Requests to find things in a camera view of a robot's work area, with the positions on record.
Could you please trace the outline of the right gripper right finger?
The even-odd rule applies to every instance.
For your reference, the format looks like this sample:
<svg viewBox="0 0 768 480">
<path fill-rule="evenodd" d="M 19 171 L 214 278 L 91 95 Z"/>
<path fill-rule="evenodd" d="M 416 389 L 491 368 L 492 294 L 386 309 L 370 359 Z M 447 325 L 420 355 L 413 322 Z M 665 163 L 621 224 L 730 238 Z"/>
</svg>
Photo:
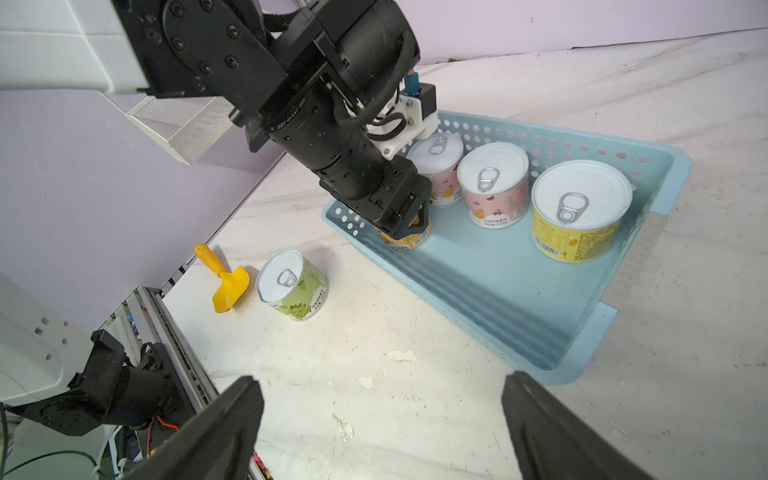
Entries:
<svg viewBox="0 0 768 480">
<path fill-rule="evenodd" d="M 648 479 L 533 377 L 505 379 L 501 404 L 524 479 Z"/>
</svg>

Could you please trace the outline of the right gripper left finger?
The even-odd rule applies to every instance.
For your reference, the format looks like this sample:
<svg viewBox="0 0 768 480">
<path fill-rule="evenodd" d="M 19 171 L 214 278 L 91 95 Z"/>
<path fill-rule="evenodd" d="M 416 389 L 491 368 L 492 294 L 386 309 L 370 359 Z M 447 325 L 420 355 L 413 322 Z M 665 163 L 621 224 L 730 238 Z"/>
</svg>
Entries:
<svg viewBox="0 0 768 480">
<path fill-rule="evenodd" d="M 249 474 L 263 412 L 259 382 L 243 376 L 127 477 L 244 480 Z"/>
</svg>

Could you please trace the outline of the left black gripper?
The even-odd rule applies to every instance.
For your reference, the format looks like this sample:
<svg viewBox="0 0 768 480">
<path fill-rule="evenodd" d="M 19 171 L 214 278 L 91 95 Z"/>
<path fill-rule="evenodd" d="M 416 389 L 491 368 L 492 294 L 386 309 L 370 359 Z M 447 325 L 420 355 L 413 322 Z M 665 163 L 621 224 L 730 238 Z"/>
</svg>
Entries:
<svg viewBox="0 0 768 480">
<path fill-rule="evenodd" d="M 399 240 L 426 229 L 429 180 L 402 156 L 385 159 L 362 129 L 338 125 L 327 90 L 310 90 L 281 120 L 247 118 L 245 131 L 253 152 L 274 141 L 324 190 L 387 236 Z"/>
</svg>

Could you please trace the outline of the orange label can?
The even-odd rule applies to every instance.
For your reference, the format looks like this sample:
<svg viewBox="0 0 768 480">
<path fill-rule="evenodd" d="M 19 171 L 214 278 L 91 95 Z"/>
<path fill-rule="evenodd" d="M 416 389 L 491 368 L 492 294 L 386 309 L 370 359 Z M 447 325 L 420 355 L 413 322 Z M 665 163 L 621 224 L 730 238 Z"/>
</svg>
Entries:
<svg viewBox="0 0 768 480">
<path fill-rule="evenodd" d="M 417 226 L 423 226 L 424 230 L 420 233 L 407 235 L 401 239 L 394 239 L 381 231 L 378 234 L 390 250 L 401 253 L 412 252 L 422 247 L 432 234 L 433 222 L 429 213 L 424 210 L 419 212 L 419 215 L 411 223 L 411 227 Z"/>
</svg>

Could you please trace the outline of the pink label can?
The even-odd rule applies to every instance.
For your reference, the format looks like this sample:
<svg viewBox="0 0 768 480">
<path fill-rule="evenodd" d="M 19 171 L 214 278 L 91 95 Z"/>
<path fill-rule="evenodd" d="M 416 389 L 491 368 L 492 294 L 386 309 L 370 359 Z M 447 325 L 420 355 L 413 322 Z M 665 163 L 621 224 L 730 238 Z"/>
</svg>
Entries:
<svg viewBox="0 0 768 480">
<path fill-rule="evenodd" d="M 486 229 L 520 221 L 529 207 L 529 159 L 512 143 L 494 142 L 468 153 L 458 180 L 470 220 Z"/>
<path fill-rule="evenodd" d="M 408 151 L 407 158 L 432 182 L 429 203 L 433 207 L 449 207 L 462 200 L 457 172 L 463 157 L 463 141 L 453 133 L 434 133 Z"/>
</svg>

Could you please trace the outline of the light blue plastic basket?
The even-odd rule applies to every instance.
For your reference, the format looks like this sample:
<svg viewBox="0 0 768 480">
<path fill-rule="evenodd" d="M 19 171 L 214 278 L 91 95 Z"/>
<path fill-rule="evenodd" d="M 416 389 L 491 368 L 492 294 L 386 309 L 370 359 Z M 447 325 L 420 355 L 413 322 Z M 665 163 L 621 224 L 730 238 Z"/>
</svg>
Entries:
<svg viewBox="0 0 768 480">
<path fill-rule="evenodd" d="M 442 110 L 442 130 L 468 148 L 505 141 L 523 148 L 535 174 L 576 159 L 613 166 L 629 180 L 632 204 L 610 250 L 581 264 L 546 257 L 531 221 L 484 229 L 462 206 L 434 209 L 433 231 L 412 253 L 389 248 L 342 203 L 323 220 L 376 266 L 509 365 L 537 380 L 578 379 L 636 284 L 693 166 L 683 150 L 658 143 Z"/>
</svg>

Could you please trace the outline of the yellow label can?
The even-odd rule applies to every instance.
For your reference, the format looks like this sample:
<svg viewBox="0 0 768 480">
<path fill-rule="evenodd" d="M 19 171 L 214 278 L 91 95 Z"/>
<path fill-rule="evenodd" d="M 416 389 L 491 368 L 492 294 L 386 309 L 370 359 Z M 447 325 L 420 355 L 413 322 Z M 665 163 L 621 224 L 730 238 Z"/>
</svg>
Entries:
<svg viewBox="0 0 768 480">
<path fill-rule="evenodd" d="M 585 263 L 612 246 L 633 200 L 617 168 L 592 160 L 566 161 L 545 170 L 531 191 L 531 237 L 545 256 Z"/>
</svg>

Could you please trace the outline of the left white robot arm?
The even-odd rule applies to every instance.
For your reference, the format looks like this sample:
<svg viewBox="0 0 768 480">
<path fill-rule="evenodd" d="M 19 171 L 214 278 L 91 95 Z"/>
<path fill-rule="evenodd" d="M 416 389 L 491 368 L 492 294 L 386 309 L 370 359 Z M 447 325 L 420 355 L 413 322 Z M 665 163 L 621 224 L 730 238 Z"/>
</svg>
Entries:
<svg viewBox="0 0 768 480">
<path fill-rule="evenodd" d="M 249 147 L 279 144 L 322 188 L 380 232 L 425 230 L 431 184 L 400 151 L 425 100 L 420 49 L 393 1 L 308 1 L 266 13 L 255 1 L 5 1 L 1 86 L 156 98 L 218 96 Z"/>
</svg>

